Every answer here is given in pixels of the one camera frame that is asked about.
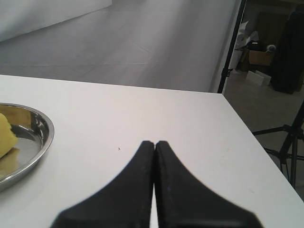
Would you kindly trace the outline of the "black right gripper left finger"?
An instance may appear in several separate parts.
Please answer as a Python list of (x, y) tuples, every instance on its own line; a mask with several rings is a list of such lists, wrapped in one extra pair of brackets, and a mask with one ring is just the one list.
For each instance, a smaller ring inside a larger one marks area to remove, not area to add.
[(62, 211), (54, 228), (148, 228), (153, 193), (154, 144), (143, 141), (125, 168), (104, 188)]

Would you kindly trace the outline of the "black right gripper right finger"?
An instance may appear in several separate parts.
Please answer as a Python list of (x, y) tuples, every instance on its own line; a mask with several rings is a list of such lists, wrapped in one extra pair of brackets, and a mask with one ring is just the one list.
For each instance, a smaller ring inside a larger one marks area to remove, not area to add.
[(154, 187), (161, 228), (260, 228), (256, 215), (201, 183), (168, 142), (155, 147)]

